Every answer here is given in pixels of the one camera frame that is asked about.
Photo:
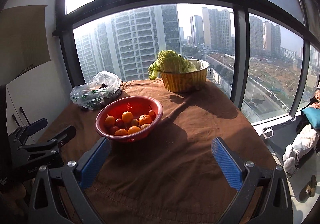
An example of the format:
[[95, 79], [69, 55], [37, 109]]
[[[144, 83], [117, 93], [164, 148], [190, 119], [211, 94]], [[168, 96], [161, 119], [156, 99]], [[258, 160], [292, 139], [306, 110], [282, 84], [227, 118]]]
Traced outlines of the left hand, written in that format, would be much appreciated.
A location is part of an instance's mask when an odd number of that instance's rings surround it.
[[19, 184], [7, 193], [1, 193], [1, 223], [28, 223], [27, 191]]

